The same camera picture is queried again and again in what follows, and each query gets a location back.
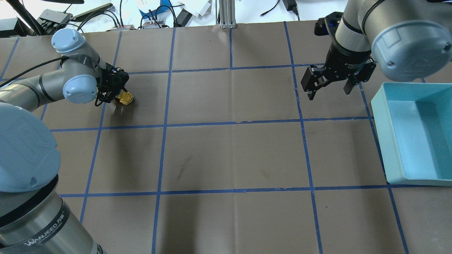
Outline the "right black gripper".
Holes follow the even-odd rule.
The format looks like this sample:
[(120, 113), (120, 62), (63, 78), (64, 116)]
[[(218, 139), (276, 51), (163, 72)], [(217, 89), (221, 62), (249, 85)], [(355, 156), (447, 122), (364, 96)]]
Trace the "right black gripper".
[(375, 69), (376, 62), (369, 50), (355, 52), (333, 42), (327, 53), (324, 67), (308, 66), (301, 85), (308, 99), (313, 100), (316, 92), (329, 85), (329, 81), (347, 79), (343, 90), (346, 95), (349, 95), (359, 83), (369, 81)]

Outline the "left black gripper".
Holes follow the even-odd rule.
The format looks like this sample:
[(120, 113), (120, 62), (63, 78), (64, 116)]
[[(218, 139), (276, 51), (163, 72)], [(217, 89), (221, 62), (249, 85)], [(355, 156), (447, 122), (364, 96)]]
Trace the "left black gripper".
[(125, 85), (128, 80), (129, 74), (124, 69), (107, 64), (101, 69), (101, 76), (97, 79), (95, 106), (111, 103), (121, 90), (127, 91)]

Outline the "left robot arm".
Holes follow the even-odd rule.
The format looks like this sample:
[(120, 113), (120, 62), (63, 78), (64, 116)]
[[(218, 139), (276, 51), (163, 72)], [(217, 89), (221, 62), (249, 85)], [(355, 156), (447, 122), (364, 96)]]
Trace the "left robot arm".
[(133, 101), (129, 74), (106, 63), (75, 29), (51, 38), (60, 68), (1, 85), (1, 253), (105, 254), (56, 192), (61, 154), (33, 112), (63, 99), (96, 106)]

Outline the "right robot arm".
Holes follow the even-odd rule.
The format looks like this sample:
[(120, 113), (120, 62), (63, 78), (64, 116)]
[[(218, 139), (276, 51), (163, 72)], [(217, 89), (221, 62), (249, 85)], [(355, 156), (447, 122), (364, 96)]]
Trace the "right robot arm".
[(301, 86), (308, 99), (345, 81), (347, 95), (377, 66), (390, 80), (429, 77), (451, 61), (450, 0), (349, 0), (343, 12), (318, 19), (314, 34), (329, 36), (323, 66), (310, 65)]

